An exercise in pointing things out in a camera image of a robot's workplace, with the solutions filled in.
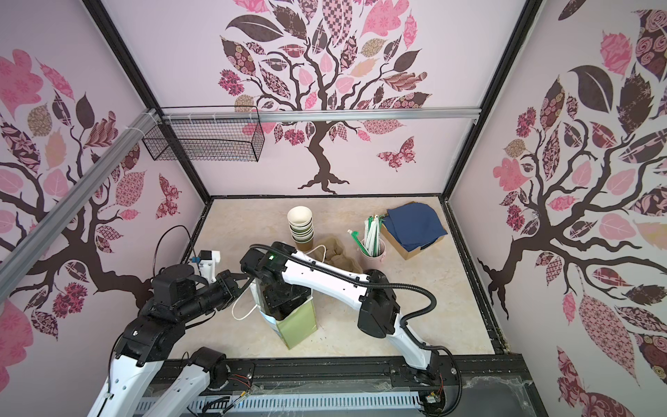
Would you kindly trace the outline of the paper gift bag with handles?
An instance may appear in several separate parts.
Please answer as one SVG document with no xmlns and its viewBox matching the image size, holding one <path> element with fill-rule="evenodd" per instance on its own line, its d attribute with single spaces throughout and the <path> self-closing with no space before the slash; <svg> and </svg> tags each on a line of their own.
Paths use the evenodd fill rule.
<svg viewBox="0 0 667 417">
<path fill-rule="evenodd" d="M 295 309 L 286 319 L 277 321 L 274 317 L 264 313 L 263 302 L 259 295 L 259 287 L 254 283 L 254 279 L 251 279 L 252 283 L 249 285 L 249 290 L 253 295 L 256 308 L 259 309 L 265 322 L 280 337 L 288 349 L 295 348 L 317 330 L 318 326 L 312 289 L 311 297 L 304 304 Z"/>
</svg>

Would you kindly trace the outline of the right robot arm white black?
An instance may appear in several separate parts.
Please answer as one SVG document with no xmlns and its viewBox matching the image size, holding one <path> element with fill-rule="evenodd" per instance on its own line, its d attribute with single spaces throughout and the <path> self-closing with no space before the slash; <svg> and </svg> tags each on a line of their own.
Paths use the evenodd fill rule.
<svg viewBox="0 0 667 417">
<path fill-rule="evenodd" d="M 363 334 L 388 341 L 417 375 L 440 381 L 459 370 L 447 347 L 430 345 L 413 333 L 410 321 L 431 313 L 437 298 L 413 284 L 391 283 L 377 269 L 354 274 L 319 262 L 284 243 L 253 244 L 240 261 L 241 271 L 269 286 L 285 284 L 308 288 L 332 297 L 358 313 Z M 402 314 L 396 292 L 409 291 L 427 298 L 422 309 Z"/>
</svg>

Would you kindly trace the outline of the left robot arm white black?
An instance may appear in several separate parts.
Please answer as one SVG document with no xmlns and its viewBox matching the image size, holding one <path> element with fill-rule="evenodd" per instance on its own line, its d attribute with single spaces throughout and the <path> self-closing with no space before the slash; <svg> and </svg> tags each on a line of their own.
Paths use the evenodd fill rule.
<svg viewBox="0 0 667 417">
<path fill-rule="evenodd" d="M 154 296 L 123 330 L 110 355 L 107 379 L 89 411 L 91 416 L 131 416 L 175 344 L 203 316 L 233 303 L 251 278 L 224 270 L 208 280 L 193 266 L 167 267 L 152 279 Z M 150 416 L 178 416 L 206 389 L 220 389 L 229 380 L 225 354 L 197 349 L 171 387 L 149 409 Z"/>
</svg>

